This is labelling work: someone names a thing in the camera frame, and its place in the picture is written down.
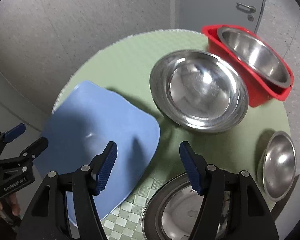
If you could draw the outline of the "person's left hand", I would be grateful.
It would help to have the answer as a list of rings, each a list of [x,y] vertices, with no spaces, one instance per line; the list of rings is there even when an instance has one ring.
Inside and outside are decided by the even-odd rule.
[[[16,193],[0,199],[0,219],[2,219],[1,215],[7,215],[8,218],[18,223],[21,222],[20,205]]]

